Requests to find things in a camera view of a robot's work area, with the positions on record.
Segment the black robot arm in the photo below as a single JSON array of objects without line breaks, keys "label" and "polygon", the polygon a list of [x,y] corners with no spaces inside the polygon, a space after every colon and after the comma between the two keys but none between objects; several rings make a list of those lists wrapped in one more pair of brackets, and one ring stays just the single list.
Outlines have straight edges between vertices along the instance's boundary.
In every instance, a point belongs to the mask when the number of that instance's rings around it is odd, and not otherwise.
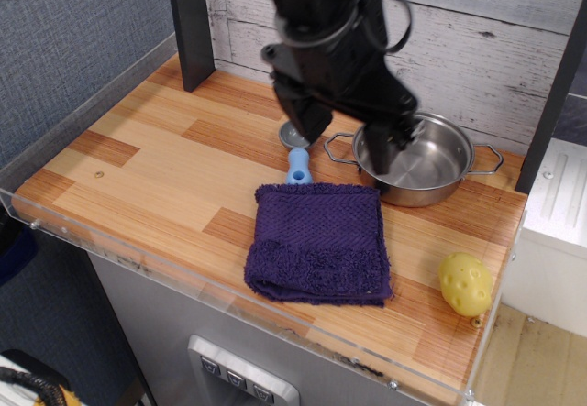
[{"label": "black robot arm", "polygon": [[388,173],[419,133],[418,102],[385,62],[411,32],[389,44],[382,0],[273,2],[281,41],[264,47],[261,55],[273,68],[274,91],[293,126],[315,142],[333,112],[359,119],[374,172]]}]

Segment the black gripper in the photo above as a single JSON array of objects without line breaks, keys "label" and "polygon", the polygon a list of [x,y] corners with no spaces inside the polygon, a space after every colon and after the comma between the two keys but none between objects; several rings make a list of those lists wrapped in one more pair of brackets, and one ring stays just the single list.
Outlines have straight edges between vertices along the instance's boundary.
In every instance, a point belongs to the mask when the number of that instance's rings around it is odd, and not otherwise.
[{"label": "black gripper", "polygon": [[414,119],[417,100],[384,62],[386,39],[384,24],[360,20],[321,41],[283,40],[261,53],[279,104],[306,140],[322,135],[333,110],[370,123],[364,136],[377,175],[424,130]]}]

